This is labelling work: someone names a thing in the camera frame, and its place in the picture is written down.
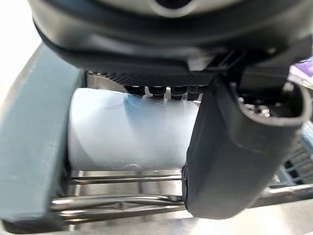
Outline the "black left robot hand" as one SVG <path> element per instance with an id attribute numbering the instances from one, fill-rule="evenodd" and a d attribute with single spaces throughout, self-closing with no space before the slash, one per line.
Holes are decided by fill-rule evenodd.
<path id="1" fill-rule="evenodd" d="M 310 0 L 31 0 L 42 41 L 132 94 L 203 93 L 183 167 L 192 215 L 230 218 L 256 200 L 311 117 L 288 81 L 310 57 Z"/>

